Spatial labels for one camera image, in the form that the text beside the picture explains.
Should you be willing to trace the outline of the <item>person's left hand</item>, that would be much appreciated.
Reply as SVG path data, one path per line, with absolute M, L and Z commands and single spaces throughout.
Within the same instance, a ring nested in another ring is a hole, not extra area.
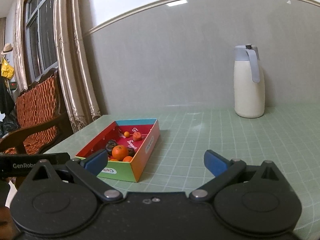
M 17 229 L 12 220 L 10 209 L 6 206 L 0 208 L 0 223 L 0 239 L 13 239 L 16 236 Z

